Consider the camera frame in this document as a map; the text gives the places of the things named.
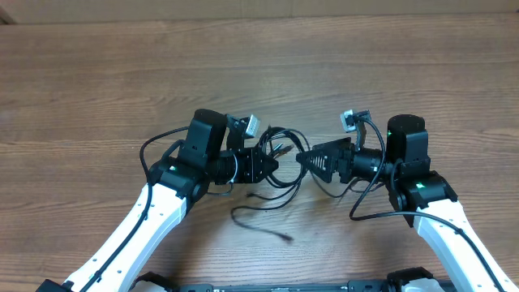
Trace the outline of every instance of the white arm link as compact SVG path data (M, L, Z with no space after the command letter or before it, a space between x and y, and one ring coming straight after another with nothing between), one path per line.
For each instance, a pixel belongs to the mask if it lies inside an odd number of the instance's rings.
M157 245L186 216L186 199L179 199L176 191L160 184L152 188L152 204L147 220L143 221L128 244L101 275L101 281L88 289L89 292L127 292ZM147 199L148 185L145 185L127 217L101 249L67 278L66 281L74 282L73 291L80 291L86 285L130 233L139 220Z
M519 291L470 227L459 201L432 202L429 203L429 208L418 208L417 212L440 217L452 222L458 228L462 228L478 247L504 290L507 292ZM497 291L474 250L459 234L455 234L454 230L438 221L420 216L414 217L414 228L436 253L458 291Z

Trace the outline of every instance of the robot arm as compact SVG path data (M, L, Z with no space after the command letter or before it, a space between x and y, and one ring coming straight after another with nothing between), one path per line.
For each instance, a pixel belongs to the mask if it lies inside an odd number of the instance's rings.
M95 282L88 291L127 292L158 244L186 216L185 198L178 198L175 190L161 184L155 184L152 188L152 207L148 211L148 218L144 220L128 244L103 272L101 279L105 281ZM147 197L148 185L143 187L131 211L99 251L83 267L65 280L65 283L73 283L72 291L81 291L93 274L99 270L130 233L141 216Z
M459 201L430 202L429 207L424 209L418 207L417 211L440 217L462 228L481 252L504 290L519 291L479 240ZM438 221L419 216L414 217L414 228L436 253L458 291L497 291L472 247L454 230Z
M378 149L363 147L362 136L366 133L363 123L371 121L369 111L347 111L341 115L341 120L346 132L357 131L357 145L352 144L350 138L327 142L315 145L311 151L299 153L296 160L326 183L331 182L335 172L341 176L341 183L349 183L352 177L384 182L395 212L354 217L352 209L351 219L361 221L404 215L410 227L417 230L440 258L457 291L497 291L498 282L504 291L519 291L470 227L457 194L443 177L430 170L428 134L423 118L409 114L391 118L385 155ZM474 248L451 227L420 216L420 213L443 219L461 229L474 243ZM396 290L428 291L431 288L426 288L429 285L427 281L407 282L405 285L395 285Z
M63 285L45 281L38 292L117 291L127 292L161 240L208 192L210 182L258 183L277 169L277 161L245 148L243 141L254 138L260 121L251 115L237 119L230 115L198 109L185 141L177 141L149 170L146 184L135 205L101 249ZM225 129L229 128L227 150L221 151ZM180 147L178 156L169 155ZM143 216L147 216L126 245L125 238ZM118 254L114 251L122 247Z

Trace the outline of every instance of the wire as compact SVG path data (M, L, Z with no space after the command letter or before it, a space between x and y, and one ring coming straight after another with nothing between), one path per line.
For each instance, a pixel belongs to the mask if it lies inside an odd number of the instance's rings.
M317 187L319 187L319 189L321 189L321 191L323 191L323 193L333 199L339 199L341 197L343 197L348 191L351 191L351 192L354 192L354 193L362 193L363 191L360 191L360 190L354 190L353 187L357 185L357 183L359 182L369 182L367 181L366 179L363 179L363 178L354 178L350 184L348 184L348 186L346 187L346 189L339 195L334 195L332 193L330 193L329 191L327 191L326 189L324 189L324 187L319 183L319 181L317 180L317 177L311 173L311 176L312 178L314 179L314 182L317 184ZM376 191L378 189L380 189L381 187L385 186L385 184L383 182L379 183L378 185L376 185L375 187L373 187L370 191Z
M148 199L146 201L146 205L144 206L144 210L141 213L141 216L139 217L139 220L137 221L137 223L135 223L135 226L130 231L130 233L126 236L126 238L122 241L122 243L118 246L118 248L114 251L114 253L112 253L112 255L106 260L106 262L93 274L92 278L90 278L90 280L83 287L83 289L81 289L80 292L87 291L88 288L90 288L96 281L100 281L101 280L101 274L114 261L114 259L122 251L122 249L128 244L128 242L130 242L130 239L133 237L135 232L137 232L137 229L141 226L143 221L146 220L147 217L148 217L148 210L149 210L150 205L152 203L153 186L152 186L151 176L150 176L150 173L149 173L149 168L146 166L146 161L144 160L144 149L146 148L146 146L148 146L151 142L153 142L155 140L158 140L160 138L166 137L167 135L171 135L173 133L177 133L177 132L180 132L180 131L185 131L188 128L189 127L181 127L181 128L178 128L178 129L175 129L175 130L172 130L172 131L167 131L166 133L162 133L160 135L157 135L157 136L151 138L150 140L144 142L144 144L140 148L140 152L139 152L140 164L143 166L144 174L146 175L146 183L148 184ZM175 142L175 144L178 147L178 146L180 146L181 143L177 143L177 142Z
M162 154L161 160L163 160L163 161L167 160L169 155L171 155L171 153L173 153L178 148L178 146L184 144L184 142L186 142L186 141L185 140L176 140L175 143L171 144L171 146L169 146L168 150L166 150L164 152L164 154Z
M376 213L376 214L365 215L365 216L360 216L360 217L355 217L354 216L355 210L360 205L362 200L364 200L364 198L366 197L367 193L370 191L373 183L375 183L376 179L379 177L380 171L382 169L382 165L385 163L385 158L386 158L385 157L384 139L382 138L382 134L380 133L378 127L370 120L367 120L365 118L358 118L358 119L363 121L363 122L366 122L367 124L369 124L373 128L373 130L375 131L377 137L379 138L380 147L382 148L382 161L380 162L379 170L375 174L375 177L371 180L370 184L366 187L364 192L358 198L357 202L355 202L355 205L352 207L352 209L350 211L350 219L354 220L354 221L363 221L363 220L382 218L382 217L411 215L411 216L425 217L425 218L429 218L429 219L438 221L439 223L442 223L442 224L450 227L451 229L453 229L456 234L459 234L470 245L470 247L472 248L472 250L474 251L474 253L478 257L478 259L481 261L481 264L483 265L483 267L487 271L488 276L494 282L494 285L497 288L497 290L499 292L504 292L503 286L497 280L497 277L495 276L494 272L490 268L490 265L487 263L487 261L483 257L481 251L478 249L478 247L476 247L476 245L474 244L472 239L470 239L469 235L467 235L463 229L458 228L453 223L451 223L449 221L446 221L445 219L442 219L440 217L431 215L431 214L420 213L420 212L415 212L415 211L393 211L393 212ZM395 173L397 172L397 167L402 162L403 162L402 159L398 159L397 161L395 161L395 165L393 166L393 169L391 171L391 181L390 181L390 183L391 183L391 188L392 188L393 191L398 191L396 186L395 186Z
M382 138L382 134L380 133L379 128L377 128L376 125L369 119L366 119L363 117L356 117L356 119L358 121L367 123L368 125L370 125L373 128L373 131L375 131L377 137L379 138L380 148L382 150L382 160L380 160L380 164L379 164L378 170L375 173L375 176L370 181L370 183L367 185L366 189L362 192L362 194L360 195L360 197L358 198L358 200L355 202L354 206L352 207L352 209L350 211L351 220L356 220L356 218L354 216L355 210L357 210L357 208L360 205L360 203L362 202L362 200L364 200L366 195L370 192L371 187L373 187L375 182L379 179L380 173L382 172L382 168L386 162L386 147L384 144L384 138Z
M269 153L273 152L273 149L274 149L272 147L272 141L286 138L286 139L290 139L294 143L295 147L298 149L299 152L305 152L305 148L303 147L303 144L302 144L301 140L299 139L298 135L300 135L303 138L303 141L305 142L308 150L310 150L310 144L308 143L307 138L305 137L305 135L302 132L295 130L295 129L286 129L284 127L268 127L266 132L264 132L260 136L259 142L257 145L261 152L263 152L265 155L269 155ZM251 207L251 206L246 206L246 205L234 207L230 211L230 216L231 216L231 219L233 220L234 224L236 224L242 228L245 228L245 229L256 230L256 231L260 231L260 232L264 232L264 233L268 233L268 234L274 234L274 235L282 238L285 241L294 240L292 237L290 237L289 235L286 235L286 234L281 234L276 231L266 230L263 228L259 228L259 227L255 227L252 225L242 223L242 222L240 222L240 220L238 220L236 218L235 213L236 213L236 211L243 210L243 209L244 210L254 210L254 211L272 211L272 210L277 210L279 208L285 207L298 194L299 188L301 187L301 181L305 177L305 175L307 175L307 172L308 172L308 170L301 165L298 177L291 182L283 182L280 179L278 179L274 174L270 174L266 178L266 180L271 186L273 186L275 188L279 188L279 189L288 188L288 190L285 191L284 193L282 193L281 195L278 195L278 196L275 196L272 198L264 197L264 196L258 195L256 193L249 193L249 194L247 194L247 197L249 197L249 198L255 197L260 200L274 201L274 200L279 200L279 199L285 197L290 192L292 192L292 195L284 203L279 204L274 207Z
M229 182L229 185L230 185L230 189L228 191L224 191L222 193L215 193L215 192L210 192L208 191L207 194L208 195L220 195L220 196L224 196L224 195L230 195L230 193L233 191L234 189L234 184L232 182Z

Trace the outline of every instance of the wood grain surface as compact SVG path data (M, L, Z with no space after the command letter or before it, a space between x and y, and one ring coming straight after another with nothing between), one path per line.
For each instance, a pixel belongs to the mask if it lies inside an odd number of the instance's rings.
M519 283L519 15L355 16L0 27L0 290L63 281L126 216L144 185L138 151L198 108L345 136L338 114L426 119L432 168ZM367 145L376 147L369 132ZM153 144L157 160L175 139ZM292 178L294 154L277 175ZM327 186L340 191L345 186ZM352 222L305 178L295 201L229 218L247 191L203 198L143 271L181 284L321 283L423 266L446 273L402 218ZM383 189L359 212L389 210Z

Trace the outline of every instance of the cable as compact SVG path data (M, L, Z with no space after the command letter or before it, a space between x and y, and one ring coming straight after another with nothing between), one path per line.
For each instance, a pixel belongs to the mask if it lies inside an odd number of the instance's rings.
M363 220L375 219L375 218L381 218L381 217L411 215L411 216L425 217L425 218L429 218L429 219L438 221L438 222L440 222L440 223L450 227L451 229L453 229L456 234L459 234L470 245L470 247L472 248L472 250L474 251L474 253L478 257L478 259L481 261L481 264L483 265L483 267L487 271L488 276L494 282L494 285L497 288L497 290L499 292L504 292L503 286L497 280L497 277L495 276L494 272L492 271L492 269L488 265L487 261L485 260L485 258L481 254L481 252L479 251L478 247L476 247L476 245L474 244L472 239L470 239L470 237L465 233L465 231L463 231L463 229L458 228L453 223L451 223L449 221L446 221L445 219L442 219L440 217L431 215L431 214L420 213L420 212L415 212L415 211L393 211L393 212L376 213L376 214L365 215L365 216L360 216L360 217L355 217L354 216L355 210L360 205L362 200L364 200L364 197L366 197L367 193L370 191L370 189L373 186L373 184L375 183L376 179L379 177L380 171L382 169L382 165L385 163L385 158L386 158L386 156L385 156L386 152L385 152L385 146L384 146L384 139L382 138L382 134L380 133L378 127L372 121L367 120L365 118L358 118L358 120L368 123L373 128L373 130L375 131L377 137L379 138L380 147L382 148L382 160L381 160L380 165L379 165L379 170L375 174L375 177L371 180L370 184L366 187L364 192L358 198L357 202L355 202L355 205L352 207L352 209L350 211L350 219L354 220L354 221L363 221ZM399 160L395 161L395 165L393 166L393 169L391 171L391 181L390 181L390 183L391 183L391 188L392 188L393 191L398 191L396 189L396 186L395 186L395 173L397 172L397 167L402 162L403 162L402 159L399 159Z
M273 152L273 149L274 149L272 147L272 141L286 138L286 139L290 139L294 143L295 147L298 149L299 152L305 152L305 148L303 147L303 144L301 143L301 140L299 139L298 135L300 135L303 138L308 150L310 150L310 144L308 143L307 138L305 137L305 135L302 132L295 130L295 129L286 129L284 127L268 127L266 132L264 132L260 136L259 142L257 145L261 152L263 152L265 155L268 155L269 153ZM251 207L251 206L246 206L246 205L234 207L230 211L230 216L231 216L231 219L233 220L234 224L236 224L242 228L245 228L245 229L256 230L256 231L260 231L260 232L264 232L264 233L268 233L268 234L274 234L276 236L279 236L281 239L283 239L285 241L292 241L293 238L291 238L289 235L281 234L276 231L266 230L263 228L259 228L259 227L255 227L252 225L242 223L236 218L235 213L236 213L236 211L241 210L241 209L254 210L254 211L271 211L271 210L277 210L279 208L285 207L298 194L299 188L301 187L301 181L305 177L307 172L308 172L308 170L301 165L298 177L291 182L283 182L280 179L276 178L276 176L274 176L274 174L270 174L266 178L266 180L271 186L273 186L275 188L279 188L279 189L288 188L288 190L285 191L284 193L282 193L281 195L278 195L278 196L275 196L272 198L264 197L264 196L258 195L256 193L249 193L249 194L247 194L247 197L249 197L249 198L255 197L260 200L274 201L274 200L279 200L279 199L285 197L286 195L288 195L290 192L292 192L292 195L290 196L290 198L287 199L284 203L279 204L274 207L263 207L262 208L262 207Z
M380 164L379 164L378 170L375 173L375 176L373 177L371 182L367 185L366 189L362 192L362 194L360 195L360 197L358 198L358 200L355 202L354 206L352 207L352 209L350 211L350 219L351 220L355 220L356 219L354 217L355 210L357 210L357 208L360 205L360 203L362 202L362 200L364 200L364 198L366 197L367 193L369 193L371 187L373 187L375 182L379 179L379 176L380 176L380 173L382 172L382 168L384 166L384 163L386 162L386 146L384 144L384 138L382 138L382 134L380 133L379 128L377 128L376 125L369 119L362 118L362 117L356 117L356 119L358 121L367 123L368 125L371 126L371 128L373 128L373 131L375 131L377 137L379 138L380 148L382 150L382 160L380 160Z
M208 191L207 194L208 195L221 195L221 196L224 196L224 195L230 195L230 193L233 191L234 189L234 184L232 182L229 182L229 185L230 185L230 189L228 191L224 191L222 193L215 193L215 192L210 192Z
M144 210L141 213L141 216L139 217L139 220L137 223L135 223L135 226L130 231L130 233L126 236L126 238L122 241L122 243L118 246L118 248L112 253L112 255L106 260L106 262L92 275L92 278L87 282L87 284L79 291L79 292L85 292L90 288L96 281L101 280L101 274L108 268L108 266L114 261L114 259L117 257L117 255L122 251L122 249L130 242L130 239L133 237L135 232L137 232L137 229L141 226L144 220L148 217L148 210L150 208L150 205L152 203L152 193L153 193L153 186L151 184L151 177L149 173L149 169L146 166L146 161L144 160L144 149L146 146L148 146L151 142L158 140L160 138L166 137L167 135L171 135L173 133L177 133L180 131L185 131L189 127L181 127L172 131L167 131L166 133L162 133L160 135L157 135L150 140L144 142L142 147L140 148L139 152L139 158L140 158L140 164L143 166L144 174L146 175L146 183L148 184L148 199L146 201L146 205L144 206ZM174 144L180 146L181 143L175 142Z
M354 192L354 193L362 193L363 191L360 191L360 190L354 190L353 187L357 185L357 183L359 182L369 182L367 181L366 179L363 179L363 178L354 178L350 184L348 184L348 186L346 187L346 189L339 195L334 195L332 193L330 193L329 191L327 191L326 189L324 189L324 187L319 183L319 181L317 180L317 177L312 173L310 172L312 178L314 179L314 182L317 184L317 187L319 187L319 189L321 189L321 191L323 191L323 193L333 199L339 199L341 198L342 196L344 196L348 191L351 191L351 192ZM378 189L380 189L381 187L385 186L385 184L383 182L379 183L378 185L376 185L375 187L373 187L370 191L376 191Z
M168 150L166 150L164 152L164 154L162 154L161 160L163 160L163 161L167 160L169 155L171 155L171 153L173 153L178 148L178 146L184 144L184 142L186 142L186 141L185 140L176 140L175 143L171 144L171 146L169 146Z
M479 261L481 261L481 265L487 271L488 276L494 282L494 285L497 288L497 290L499 292L504 292L503 286L497 280L497 277L495 276L494 272L490 268L490 265L487 263L487 260L485 260L482 253L479 251L478 247L476 247L475 243L472 241L472 239L470 239L469 235L467 235L463 229L458 228L453 223L446 221L445 219L442 219L440 217L437 217L437 216L434 216L431 214L427 214L427 213L412 212L412 211L394 211L394 212L377 213L377 214L355 217L353 220L363 221L363 220L368 220L368 219L390 217L390 216L403 216L403 215L420 216L420 217L429 218L429 219L438 221L439 223L444 224L444 225L450 227L451 229L453 229L456 234L459 234L470 245L470 247L472 248L472 250L478 257Z

